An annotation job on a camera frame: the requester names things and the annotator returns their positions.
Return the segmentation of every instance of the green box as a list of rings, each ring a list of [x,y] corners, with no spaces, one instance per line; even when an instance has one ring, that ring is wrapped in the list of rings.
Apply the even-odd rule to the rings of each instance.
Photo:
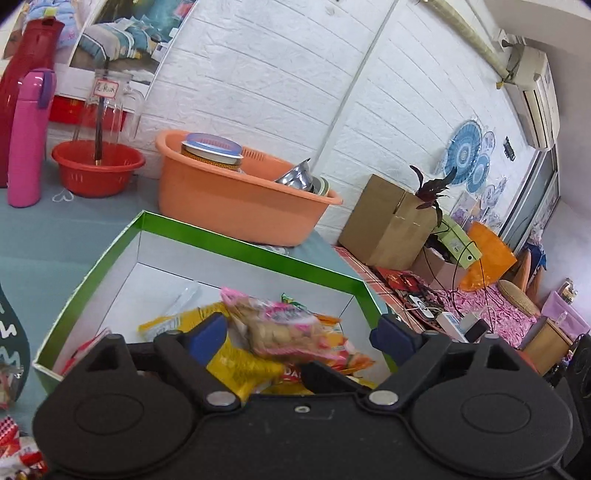
[[[468,268],[482,257],[476,244],[471,243],[470,237],[449,215],[443,215],[441,225],[435,227],[433,233],[462,268]]]
[[[381,312],[362,280],[142,212],[92,267],[47,334],[33,362],[44,388],[53,390],[74,351],[105,327],[128,343],[142,342],[138,325],[162,315],[195,281],[204,305],[229,287],[277,301],[285,293],[314,312],[340,317],[345,335],[376,361],[364,378],[381,382],[396,369],[369,343]]]

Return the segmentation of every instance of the pink water bottle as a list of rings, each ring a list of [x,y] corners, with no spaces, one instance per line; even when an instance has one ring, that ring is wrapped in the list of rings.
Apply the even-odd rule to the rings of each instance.
[[[41,198],[41,166],[56,74],[35,69],[19,83],[8,157],[8,203],[30,207]]]

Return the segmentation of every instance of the yellow snack bag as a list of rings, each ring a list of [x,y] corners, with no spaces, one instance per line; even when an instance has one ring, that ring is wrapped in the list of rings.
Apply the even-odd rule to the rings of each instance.
[[[140,325],[138,330],[147,341],[152,341],[157,335],[168,330],[189,332],[216,312],[229,317],[225,305],[218,302],[178,315],[158,317]],[[284,366],[278,362],[258,358],[233,346],[226,335],[226,340],[207,364],[207,371],[245,401],[257,385],[279,377],[284,371]]]
[[[189,332],[214,313],[221,313],[225,317],[230,318],[228,309],[221,301],[219,301],[205,307],[199,307],[198,309],[179,313],[178,315],[158,317],[150,322],[140,325],[138,331],[147,342],[151,342],[154,338],[160,335],[160,333],[167,332],[168,330],[180,330],[185,333]]]
[[[282,382],[271,385],[261,392],[265,395],[314,395],[301,382]]]
[[[226,341],[207,364],[207,371],[246,401],[257,385],[279,377],[283,364],[264,360]]]

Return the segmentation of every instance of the pipe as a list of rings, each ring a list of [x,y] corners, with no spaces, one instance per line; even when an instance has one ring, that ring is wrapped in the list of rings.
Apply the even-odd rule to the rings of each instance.
[[[421,0],[421,2],[433,10],[448,25],[450,25],[464,40],[466,40],[487,63],[495,69],[502,80],[507,79],[509,71],[501,63],[480,35],[462,18],[462,16],[446,2],[446,0]]]

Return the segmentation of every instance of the red colander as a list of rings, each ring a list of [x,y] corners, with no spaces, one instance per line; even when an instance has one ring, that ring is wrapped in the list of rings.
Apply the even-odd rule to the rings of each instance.
[[[104,144],[100,165],[95,163],[94,152],[92,140],[60,143],[51,152],[60,166],[61,184],[80,197],[109,197],[122,192],[134,170],[145,163],[144,156],[127,145]]]

